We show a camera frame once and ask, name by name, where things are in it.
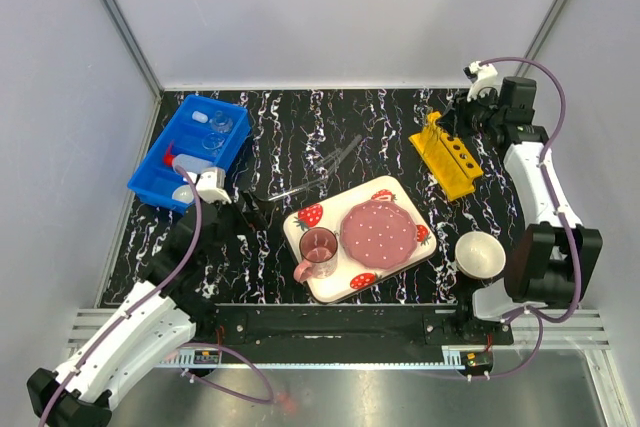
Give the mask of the strawberry pattern white tray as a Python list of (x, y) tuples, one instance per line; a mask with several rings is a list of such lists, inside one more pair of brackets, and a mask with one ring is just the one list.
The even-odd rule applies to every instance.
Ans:
[(293, 257), (303, 261), (308, 230), (335, 236), (336, 270), (325, 278), (295, 276), (322, 304), (342, 302), (434, 255), (437, 240), (400, 182), (380, 176), (290, 214), (282, 224)]

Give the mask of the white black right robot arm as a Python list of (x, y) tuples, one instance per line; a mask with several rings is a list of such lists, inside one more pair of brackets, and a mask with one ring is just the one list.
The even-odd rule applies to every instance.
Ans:
[(578, 308), (600, 255), (603, 239), (574, 213), (555, 172), (552, 134), (534, 122), (537, 84), (468, 71), (469, 92), (451, 102), (452, 132), (466, 139), (480, 135), (499, 154), (515, 186), (525, 232), (508, 254), (500, 280), (476, 290), (472, 309), (454, 318), (454, 331), (476, 343), (490, 330), (489, 320), (509, 323), (534, 314), (562, 323)]

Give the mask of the glass alcohol lamp white cap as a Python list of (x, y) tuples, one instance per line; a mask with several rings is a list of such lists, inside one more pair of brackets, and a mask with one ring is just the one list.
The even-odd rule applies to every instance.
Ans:
[(232, 131), (234, 126), (233, 119), (224, 111), (217, 110), (210, 119), (210, 126), (213, 131), (228, 134)]

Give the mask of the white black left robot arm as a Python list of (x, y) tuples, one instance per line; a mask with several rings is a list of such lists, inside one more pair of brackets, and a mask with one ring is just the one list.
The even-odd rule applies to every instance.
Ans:
[(214, 305), (198, 299), (208, 250), (268, 227), (273, 205), (250, 192), (239, 201), (196, 199), (172, 226), (116, 312), (67, 361), (27, 381), (42, 426), (105, 426), (122, 397), (166, 355), (226, 339)]

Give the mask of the small clear glass beaker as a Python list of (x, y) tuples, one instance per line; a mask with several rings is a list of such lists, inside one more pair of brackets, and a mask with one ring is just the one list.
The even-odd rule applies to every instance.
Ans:
[(203, 148), (213, 156), (219, 154), (226, 141), (226, 137), (217, 132), (207, 134), (202, 140)]

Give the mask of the blue plastic compartment bin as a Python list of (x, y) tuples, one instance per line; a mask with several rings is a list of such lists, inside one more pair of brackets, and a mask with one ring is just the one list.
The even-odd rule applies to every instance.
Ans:
[[(220, 133), (226, 137), (226, 141), (219, 154), (213, 156), (203, 148), (202, 140), (207, 134), (215, 132), (210, 126), (210, 119), (217, 110), (227, 113), (233, 119), (234, 126), (230, 133)], [(213, 166), (228, 171), (250, 132), (246, 108), (190, 94), (141, 161), (128, 182), (128, 188), (144, 204), (183, 214), (189, 205), (173, 201), (172, 193), (188, 183), (186, 178), (163, 163), (168, 145), (173, 143), (174, 154), (185, 153), (207, 159)]]

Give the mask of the pink polka dot plate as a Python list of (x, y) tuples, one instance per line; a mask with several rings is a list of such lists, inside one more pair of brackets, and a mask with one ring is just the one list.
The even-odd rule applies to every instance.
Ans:
[(394, 270), (417, 248), (417, 226), (409, 213), (391, 201), (368, 200), (342, 219), (340, 243), (347, 256), (367, 269)]

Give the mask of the cream ceramic bowl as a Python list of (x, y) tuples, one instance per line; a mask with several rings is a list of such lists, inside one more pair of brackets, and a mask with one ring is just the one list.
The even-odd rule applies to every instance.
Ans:
[(455, 245), (457, 269), (478, 280), (499, 275), (506, 265), (506, 253), (501, 243), (488, 233), (474, 231), (460, 237)]

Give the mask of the pink ghost pattern mug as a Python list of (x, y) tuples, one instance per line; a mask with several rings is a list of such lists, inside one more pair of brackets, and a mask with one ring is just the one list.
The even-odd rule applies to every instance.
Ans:
[(314, 227), (305, 232), (299, 242), (301, 260), (294, 270), (296, 282), (309, 279), (325, 279), (337, 268), (338, 240), (324, 227)]

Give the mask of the wash bottle with red cap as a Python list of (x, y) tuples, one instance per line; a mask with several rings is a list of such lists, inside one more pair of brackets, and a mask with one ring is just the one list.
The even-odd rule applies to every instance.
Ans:
[(213, 167), (213, 163), (207, 159), (202, 159), (185, 153), (174, 154), (173, 143), (170, 143), (163, 155), (163, 163), (177, 172), (178, 168), (187, 173), (196, 175), (201, 174), (204, 170)]

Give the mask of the yellow test tube rack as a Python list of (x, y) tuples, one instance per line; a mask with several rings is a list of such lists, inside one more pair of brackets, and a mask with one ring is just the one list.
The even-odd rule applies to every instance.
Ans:
[(464, 143), (450, 134), (444, 146), (433, 148), (427, 156), (423, 154), (421, 133), (426, 126), (437, 124), (440, 118), (439, 112), (429, 113), (421, 132), (410, 136), (409, 141), (435, 177), (447, 199), (455, 201), (475, 192), (475, 181), (483, 176), (483, 170)]

